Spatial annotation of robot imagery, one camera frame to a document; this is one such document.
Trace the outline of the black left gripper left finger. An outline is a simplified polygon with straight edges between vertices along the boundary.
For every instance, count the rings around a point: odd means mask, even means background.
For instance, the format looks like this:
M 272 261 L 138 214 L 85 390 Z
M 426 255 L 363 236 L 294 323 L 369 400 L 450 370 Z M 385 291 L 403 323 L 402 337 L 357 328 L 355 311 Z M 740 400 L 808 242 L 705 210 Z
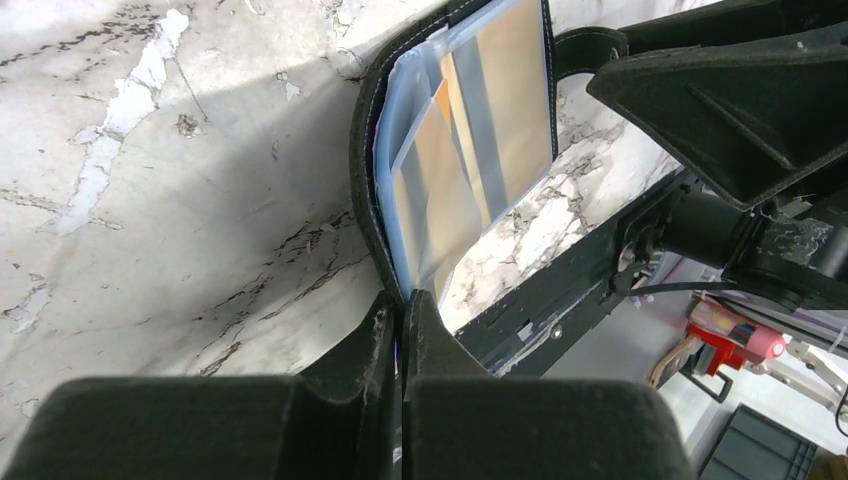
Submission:
M 101 377 L 62 384 L 8 479 L 386 479 L 394 305 L 294 376 Z

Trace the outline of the black leather card holder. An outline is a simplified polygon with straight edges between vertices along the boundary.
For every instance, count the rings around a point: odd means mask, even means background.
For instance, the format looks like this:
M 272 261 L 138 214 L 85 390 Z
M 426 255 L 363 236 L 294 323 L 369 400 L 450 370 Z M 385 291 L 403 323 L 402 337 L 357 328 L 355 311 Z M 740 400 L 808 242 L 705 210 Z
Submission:
M 350 137 L 354 213 L 394 303 L 435 298 L 468 250 L 550 170 L 557 83 L 630 51 L 554 34 L 545 1 L 449 1 L 377 54 Z

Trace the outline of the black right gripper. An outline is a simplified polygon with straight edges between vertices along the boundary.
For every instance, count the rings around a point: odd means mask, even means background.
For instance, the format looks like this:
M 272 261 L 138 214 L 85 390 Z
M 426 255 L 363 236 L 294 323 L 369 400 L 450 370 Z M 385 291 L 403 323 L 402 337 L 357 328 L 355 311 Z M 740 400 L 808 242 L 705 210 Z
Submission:
M 778 310 L 847 308 L 847 5 L 720 1 L 624 29 L 588 93 L 758 211 L 722 278 Z

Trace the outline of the gold card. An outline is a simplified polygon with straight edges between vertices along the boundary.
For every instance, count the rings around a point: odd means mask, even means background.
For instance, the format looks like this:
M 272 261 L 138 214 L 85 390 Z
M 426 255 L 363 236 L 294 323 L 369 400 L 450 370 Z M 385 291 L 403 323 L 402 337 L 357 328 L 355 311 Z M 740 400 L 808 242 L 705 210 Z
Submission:
M 478 240 L 482 214 L 453 139 L 443 80 L 415 117 L 396 157 L 393 201 L 411 288 L 438 290 Z
M 552 164 L 545 33 L 541 2 L 495 1 L 448 35 L 442 73 L 484 227 Z

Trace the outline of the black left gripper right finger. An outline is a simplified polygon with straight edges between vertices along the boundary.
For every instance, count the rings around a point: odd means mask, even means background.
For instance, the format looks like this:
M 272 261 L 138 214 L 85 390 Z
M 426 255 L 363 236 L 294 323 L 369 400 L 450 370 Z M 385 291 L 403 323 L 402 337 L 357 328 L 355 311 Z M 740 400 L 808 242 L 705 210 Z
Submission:
M 499 378 L 446 329 L 431 293 L 403 320 L 406 479 L 690 479 L 673 415 L 620 380 Z

